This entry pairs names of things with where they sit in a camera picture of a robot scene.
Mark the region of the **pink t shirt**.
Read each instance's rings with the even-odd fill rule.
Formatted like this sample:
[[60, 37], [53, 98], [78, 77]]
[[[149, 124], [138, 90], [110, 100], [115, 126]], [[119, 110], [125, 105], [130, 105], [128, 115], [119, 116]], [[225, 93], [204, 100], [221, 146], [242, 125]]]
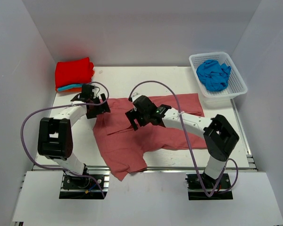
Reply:
[[182, 130], [148, 124], [134, 131], [125, 115], [133, 108], [127, 98], [110, 98], [108, 105], [111, 112], [97, 117], [93, 133], [102, 158], [118, 180], [146, 169], [146, 152], [188, 149]]

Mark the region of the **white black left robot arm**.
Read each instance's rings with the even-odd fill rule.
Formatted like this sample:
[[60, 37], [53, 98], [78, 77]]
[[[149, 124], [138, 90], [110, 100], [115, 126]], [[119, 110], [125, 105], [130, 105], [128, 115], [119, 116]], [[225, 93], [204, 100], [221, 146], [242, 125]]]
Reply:
[[99, 88], [84, 84], [81, 93], [71, 99], [71, 105], [51, 118], [42, 118], [38, 135], [38, 154], [53, 160], [67, 171], [74, 173], [74, 182], [80, 188], [90, 183], [87, 168], [73, 153], [72, 127], [82, 117], [94, 119], [110, 108], [104, 93], [98, 95]]

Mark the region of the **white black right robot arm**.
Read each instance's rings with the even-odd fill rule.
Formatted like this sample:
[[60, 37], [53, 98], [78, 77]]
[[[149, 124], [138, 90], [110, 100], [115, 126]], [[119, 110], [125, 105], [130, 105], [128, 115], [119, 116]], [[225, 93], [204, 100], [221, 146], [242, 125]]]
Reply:
[[129, 101], [133, 104], [133, 109], [125, 114], [134, 130], [150, 123], [180, 129], [204, 139], [210, 154], [202, 173], [204, 184], [213, 188], [220, 183], [220, 174], [240, 139], [224, 116], [218, 114], [214, 118], [200, 117], [179, 112], [168, 105], [156, 106], [147, 96], [140, 94], [130, 97]]

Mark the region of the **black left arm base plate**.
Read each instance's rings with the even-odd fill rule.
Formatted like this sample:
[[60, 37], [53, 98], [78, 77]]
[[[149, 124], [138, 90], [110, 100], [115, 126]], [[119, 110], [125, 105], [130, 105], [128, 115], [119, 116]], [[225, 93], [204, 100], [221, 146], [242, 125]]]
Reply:
[[91, 178], [76, 177], [64, 173], [61, 181], [59, 199], [61, 200], [104, 200], [108, 193], [109, 173], [89, 171]]

